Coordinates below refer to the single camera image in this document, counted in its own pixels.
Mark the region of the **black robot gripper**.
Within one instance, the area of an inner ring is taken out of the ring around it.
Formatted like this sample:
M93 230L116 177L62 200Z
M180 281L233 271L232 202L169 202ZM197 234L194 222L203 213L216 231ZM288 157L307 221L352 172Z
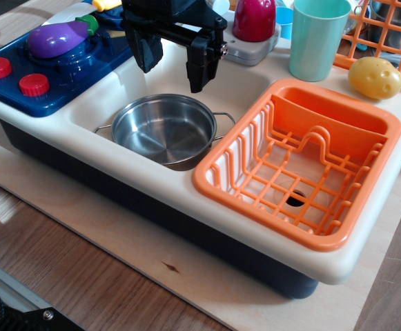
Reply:
M227 21L205 1L122 1L123 27L135 61L150 72L162 59L161 38L187 48L186 70L192 93L215 78L227 52Z

